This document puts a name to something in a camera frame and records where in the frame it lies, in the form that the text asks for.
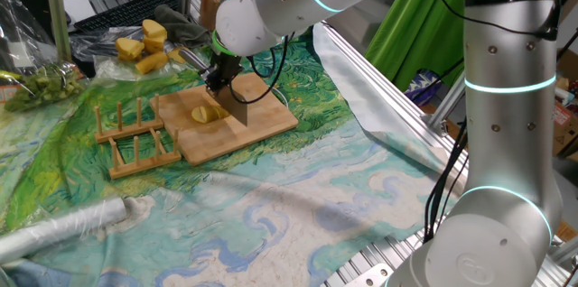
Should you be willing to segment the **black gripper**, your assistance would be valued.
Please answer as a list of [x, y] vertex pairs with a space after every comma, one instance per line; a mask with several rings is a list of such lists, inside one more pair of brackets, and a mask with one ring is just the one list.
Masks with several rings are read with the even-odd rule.
[[201, 72], [207, 90], [218, 94], [228, 84], [235, 89], [239, 82], [234, 79], [243, 68], [240, 65], [241, 58], [228, 54], [214, 54], [211, 57], [211, 65]]

